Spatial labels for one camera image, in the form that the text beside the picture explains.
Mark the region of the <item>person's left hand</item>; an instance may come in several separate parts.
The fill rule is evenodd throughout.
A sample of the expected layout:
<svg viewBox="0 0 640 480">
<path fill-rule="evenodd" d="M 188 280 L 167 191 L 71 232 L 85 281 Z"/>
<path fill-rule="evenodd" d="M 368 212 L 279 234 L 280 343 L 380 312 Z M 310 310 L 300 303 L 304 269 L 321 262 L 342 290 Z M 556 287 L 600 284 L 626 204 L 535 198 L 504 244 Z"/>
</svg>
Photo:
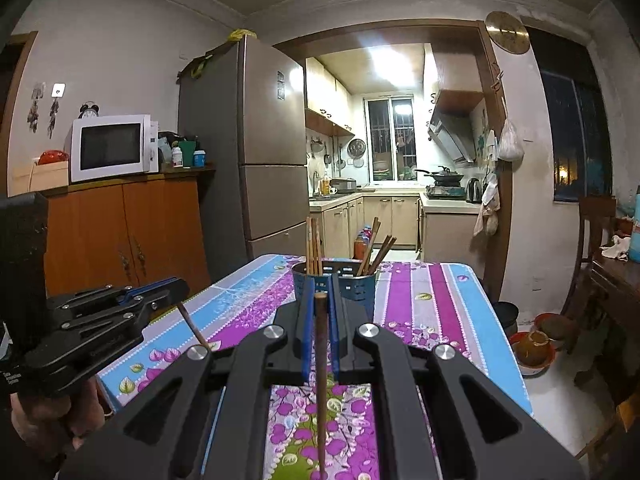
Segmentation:
<svg viewBox="0 0 640 480">
<path fill-rule="evenodd" d="M 18 436 L 45 460 L 78 450 L 105 424 L 98 384 L 91 377 L 69 396 L 46 398 L 11 394 L 11 422 Z"/>
</svg>

